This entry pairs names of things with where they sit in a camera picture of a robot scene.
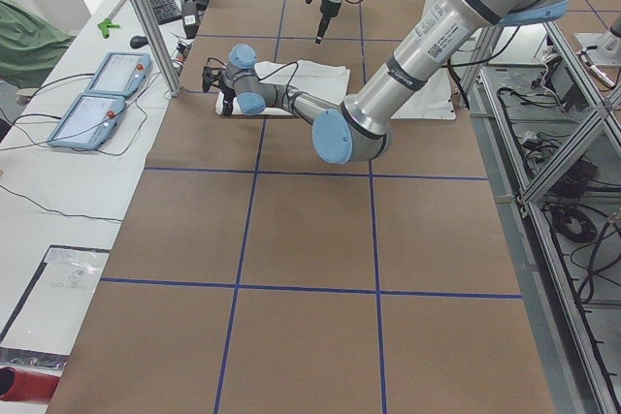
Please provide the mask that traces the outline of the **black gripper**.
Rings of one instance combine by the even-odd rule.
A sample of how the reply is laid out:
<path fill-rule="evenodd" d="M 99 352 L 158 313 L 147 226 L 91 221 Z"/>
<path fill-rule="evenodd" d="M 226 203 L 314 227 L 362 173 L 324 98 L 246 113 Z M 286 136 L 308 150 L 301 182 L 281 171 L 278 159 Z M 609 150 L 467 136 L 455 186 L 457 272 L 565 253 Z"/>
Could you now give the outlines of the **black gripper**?
<path fill-rule="evenodd" d="M 234 99 L 236 97 L 236 91 L 234 89 L 234 85 L 229 80 L 225 78 L 221 78 L 220 81 L 220 90 L 223 94 L 223 102 L 222 102 L 222 116 L 230 117 L 233 114 L 234 110 Z"/>
<path fill-rule="evenodd" d="M 332 18 L 339 14 L 341 8 L 340 3 L 334 3 L 329 0 L 323 0 L 320 6 L 321 20 L 319 21 L 318 31 L 315 36 L 314 42 L 320 45 L 325 36 L 325 31 L 328 29 Z"/>

